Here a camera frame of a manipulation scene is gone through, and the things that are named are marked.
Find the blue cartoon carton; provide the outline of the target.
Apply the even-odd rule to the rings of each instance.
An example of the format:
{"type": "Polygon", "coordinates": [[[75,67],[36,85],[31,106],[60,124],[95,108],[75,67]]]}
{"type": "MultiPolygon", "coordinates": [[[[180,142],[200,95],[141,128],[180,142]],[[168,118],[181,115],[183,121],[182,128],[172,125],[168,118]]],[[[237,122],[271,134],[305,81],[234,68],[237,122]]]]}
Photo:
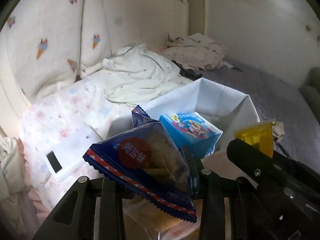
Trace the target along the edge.
{"type": "Polygon", "coordinates": [[[202,159],[211,155],[223,131],[208,122],[197,112],[164,114],[159,121],[178,148],[186,147],[189,153],[202,159]]]}

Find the ice cream print pillow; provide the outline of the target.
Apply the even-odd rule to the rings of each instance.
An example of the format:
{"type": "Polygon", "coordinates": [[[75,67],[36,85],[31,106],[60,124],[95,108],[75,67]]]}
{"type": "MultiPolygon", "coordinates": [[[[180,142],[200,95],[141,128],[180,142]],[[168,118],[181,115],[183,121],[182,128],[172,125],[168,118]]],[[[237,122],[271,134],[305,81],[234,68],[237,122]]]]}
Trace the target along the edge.
{"type": "Polygon", "coordinates": [[[111,53],[103,0],[21,0],[2,35],[12,74],[30,102],[97,71],[111,53]]]}

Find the blue snack packet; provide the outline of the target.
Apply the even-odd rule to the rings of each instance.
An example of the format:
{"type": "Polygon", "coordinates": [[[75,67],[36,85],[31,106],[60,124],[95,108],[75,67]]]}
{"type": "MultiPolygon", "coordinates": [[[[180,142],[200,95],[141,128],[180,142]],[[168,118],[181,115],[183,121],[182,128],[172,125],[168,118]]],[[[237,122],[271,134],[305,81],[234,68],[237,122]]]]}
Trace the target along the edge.
{"type": "Polygon", "coordinates": [[[95,170],[172,217],[195,223],[189,194],[190,169],[160,121],[140,106],[132,112],[133,128],[92,144],[83,156],[95,170]]]}

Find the pastel dotted bedsheet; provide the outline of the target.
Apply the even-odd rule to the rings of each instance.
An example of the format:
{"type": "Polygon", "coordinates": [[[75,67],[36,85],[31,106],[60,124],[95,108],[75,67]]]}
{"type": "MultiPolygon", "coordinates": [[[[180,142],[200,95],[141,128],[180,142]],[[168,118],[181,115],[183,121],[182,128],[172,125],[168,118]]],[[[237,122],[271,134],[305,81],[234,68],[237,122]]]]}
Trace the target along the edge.
{"type": "Polygon", "coordinates": [[[47,159],[55,146],[85,129],[100,140],[127,131],[132,127],[133,107],[185,84],[180,75],[143,80],[131,73],[100,70],[33,104],[20,118],[19,136],[28,158],[30,182],[42,204],[52,210],[77,177],[98,177],[82,157],[63,168],[63,176],[55,175],[47,159]]]}

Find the white crumpled cloth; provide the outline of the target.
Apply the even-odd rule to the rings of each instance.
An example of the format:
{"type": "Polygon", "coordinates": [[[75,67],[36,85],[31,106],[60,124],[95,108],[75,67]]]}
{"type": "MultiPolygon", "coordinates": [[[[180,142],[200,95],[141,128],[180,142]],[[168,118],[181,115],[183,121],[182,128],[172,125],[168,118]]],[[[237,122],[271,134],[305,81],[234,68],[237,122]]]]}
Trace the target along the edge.
{"type": "Polygon", "coordinates": [[[101,62],[104,95],[113,103],[135,106],[191,83],[180,68],[149,51],[145,44],[128,44],[101,62]]]}

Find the green plush cushion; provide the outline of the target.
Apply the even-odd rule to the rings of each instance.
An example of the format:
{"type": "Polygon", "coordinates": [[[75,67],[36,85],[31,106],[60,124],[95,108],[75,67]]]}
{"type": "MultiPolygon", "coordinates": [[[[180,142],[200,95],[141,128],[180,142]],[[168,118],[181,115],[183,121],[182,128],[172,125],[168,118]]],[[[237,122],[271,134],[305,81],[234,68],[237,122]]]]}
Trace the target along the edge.
{"type": "Polygon", "coordinates": [[[319,81],[319,67],[313,67],[310,69],[306,85],[299,89],[318,122],[320,115],[319,81]]]}

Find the purple fuzzy blanket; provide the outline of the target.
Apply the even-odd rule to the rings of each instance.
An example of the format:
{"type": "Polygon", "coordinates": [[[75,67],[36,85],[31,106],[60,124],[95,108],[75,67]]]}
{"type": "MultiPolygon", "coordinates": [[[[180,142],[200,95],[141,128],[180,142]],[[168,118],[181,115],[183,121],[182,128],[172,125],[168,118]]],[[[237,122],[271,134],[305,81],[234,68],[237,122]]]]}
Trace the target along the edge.
{"type": "Polygon", "coordinates": [[[256,67],[226,61],[231,67],[195,72],[248,94],[261,121],[283,122],[285,135],[281,146],[290,157],[319,172],[319,122],[298,88],[256,67]]]}

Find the yellow jelly cup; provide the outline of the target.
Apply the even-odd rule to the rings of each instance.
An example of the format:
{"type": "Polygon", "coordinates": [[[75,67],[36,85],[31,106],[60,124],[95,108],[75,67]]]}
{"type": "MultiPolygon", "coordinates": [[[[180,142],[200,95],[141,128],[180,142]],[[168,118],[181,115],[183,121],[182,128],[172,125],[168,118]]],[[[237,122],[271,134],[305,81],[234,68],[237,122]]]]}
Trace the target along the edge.
{"type": "Polygon", "coordinates": [[[270,158],[273,158],[274,143],[281,141],[284,135],[284,123],[274,120],[259,122],[234,133],[235,139],[246,142],[270,158]]]}

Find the pink floral crumpled cloth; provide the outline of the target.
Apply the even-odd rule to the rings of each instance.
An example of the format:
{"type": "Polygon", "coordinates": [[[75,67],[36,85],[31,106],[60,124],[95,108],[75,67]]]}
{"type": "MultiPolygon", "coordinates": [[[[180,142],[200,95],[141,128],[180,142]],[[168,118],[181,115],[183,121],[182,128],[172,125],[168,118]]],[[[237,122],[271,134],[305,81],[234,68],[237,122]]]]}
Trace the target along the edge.
{"type": "Polygon", "coordinates": [[[223,66],[227,49],[214,39],[195,33],[188,37],[168,36],[161,55],[184,69],[215,70],[223,66]]]}

